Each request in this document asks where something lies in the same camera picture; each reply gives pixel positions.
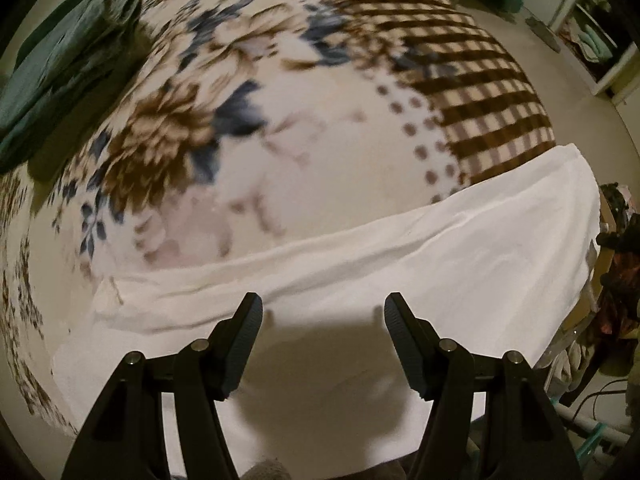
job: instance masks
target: mattress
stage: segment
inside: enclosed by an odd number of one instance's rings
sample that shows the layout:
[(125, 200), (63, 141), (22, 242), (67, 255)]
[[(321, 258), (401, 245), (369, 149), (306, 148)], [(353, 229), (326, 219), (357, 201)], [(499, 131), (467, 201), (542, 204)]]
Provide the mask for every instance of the mattress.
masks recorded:
[(141, 24), (151, 54), (62, 174), (0, 182), (11, 374), (71, 435), (51, 359), (104, 280), (446, 203), (555, 145), (513, 57), (448, 0), (145, 0)]

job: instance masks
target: silver bolt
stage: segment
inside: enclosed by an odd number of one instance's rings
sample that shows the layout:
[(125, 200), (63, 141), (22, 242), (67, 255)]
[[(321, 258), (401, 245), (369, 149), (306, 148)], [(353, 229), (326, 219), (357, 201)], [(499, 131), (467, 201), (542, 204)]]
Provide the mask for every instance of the silver bolt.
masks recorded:
[(453, 352), (456, 348), (458, 348), (458, 343), (453, 341), (453, 339), (444, 338), (440, 340), (440, 348), (442, 348), (445, 352)]
[(207, 348), (209, 348), (209, 341), (207, 341), (206, 339), (196, 339), (196, 341), (191, 343), (191, 349), (195, 350), (196, 352), (202, 352)]
[(128, 365), (134, 365), (138, 361), (140, 361), (140, 359), (142, 359), (142, 354), (135, 350), (133, 352), (129, 352), (127, 355), (124, 356), (124, 362), (126, 362), (126, 364)]
[(519, 365), (521, 362), (524, 361), (524, 357), (517, 350), (509, 350), (507, 352), (507, 359), (515, 365)]

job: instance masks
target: wire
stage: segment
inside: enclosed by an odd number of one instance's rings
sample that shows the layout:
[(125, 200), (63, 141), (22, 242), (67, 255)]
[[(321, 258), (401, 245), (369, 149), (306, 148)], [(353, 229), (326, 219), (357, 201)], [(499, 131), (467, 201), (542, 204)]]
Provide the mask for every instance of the wire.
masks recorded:
[[(616, 383), (626, 383), (626, 379), (616, 379), (615, 381), (609, 381), (607, 384), (605, 384), (603, 387), (601, 387), (600, 391), (602, 392), (607, 386), (611, 386), (612, 384), (616, 384)], [(598, 397), (593, 399), (593, 407), (591, 409), (591, 414), (593, 415), (593, 420), (598, 420), (598, 418), (596, 417), (596, 403), (597, 402), (598, 402)]]
[(591, 399), (592, 397), (599, 397), (602, 395), (615, 395), (615, 394), (626, 394), (626, 390), (611, 390), (610, 392), (595, 392), (594, 394), (587, 395), (582, 400), (582, 402), (578, 405), (578, 409), (575, 410), (574, 416), (571, 419), (571, 423), (573, 424), (575, 422), (575, 417), (578, 416), (578, 412), (580, 412), (580, 410), (584, 406), (584, 403), (587, 402), (587, 400)]

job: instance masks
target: floor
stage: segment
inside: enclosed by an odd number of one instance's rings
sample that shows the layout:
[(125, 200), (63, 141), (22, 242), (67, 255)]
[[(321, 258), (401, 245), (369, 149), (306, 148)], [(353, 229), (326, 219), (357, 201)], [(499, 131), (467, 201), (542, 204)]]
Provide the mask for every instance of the floor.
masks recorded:
[(574, 143), (601, 184), (627, 184), (640, 197), (640, 156), (610, 99), (594, 97), (575, 70), (524, 23), (510, 22), (475, 0), (461, 6), (521, 65), (545, 106), (559, 144)]

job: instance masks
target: brown and cream plaid fabric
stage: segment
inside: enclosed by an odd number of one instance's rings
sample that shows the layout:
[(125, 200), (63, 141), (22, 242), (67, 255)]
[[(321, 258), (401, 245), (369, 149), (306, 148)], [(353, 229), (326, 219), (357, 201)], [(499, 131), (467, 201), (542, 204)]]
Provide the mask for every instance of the brown and cream plaid fabric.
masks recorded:
[(471, 184), (555, 145), (548, 115), (500, 43), (449, 0), (324, 0), (369, 33), (401, 38), (423, 70), (401, 80), (441, 112), (449, 147)]

